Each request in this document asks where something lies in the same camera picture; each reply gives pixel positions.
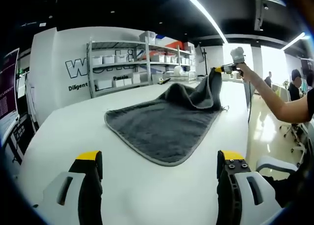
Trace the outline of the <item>person's right hand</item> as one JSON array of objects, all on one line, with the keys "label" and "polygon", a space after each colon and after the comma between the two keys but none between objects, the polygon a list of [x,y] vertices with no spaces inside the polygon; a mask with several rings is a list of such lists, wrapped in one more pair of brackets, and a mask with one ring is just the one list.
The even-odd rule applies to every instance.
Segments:
[{"label": "person's right hand", "polygon": [[250,73],[250,68],[246,65],[246,63],[238,63],[236,65],[237,71],[240,73],[242,77]]}]

